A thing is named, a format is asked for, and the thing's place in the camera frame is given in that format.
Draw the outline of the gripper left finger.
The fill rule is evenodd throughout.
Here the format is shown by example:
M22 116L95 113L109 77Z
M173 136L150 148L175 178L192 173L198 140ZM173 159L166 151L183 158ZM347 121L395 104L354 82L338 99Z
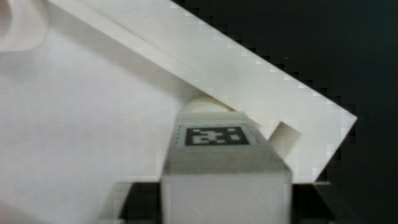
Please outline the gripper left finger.
M123 224L164 224L160 183L134 183L119 213Z

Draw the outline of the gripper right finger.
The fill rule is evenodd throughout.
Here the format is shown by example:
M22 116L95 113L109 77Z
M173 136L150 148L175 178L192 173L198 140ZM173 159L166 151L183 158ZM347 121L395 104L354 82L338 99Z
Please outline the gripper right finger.
M350 209L329 182L294 185L292 224L350 224Z

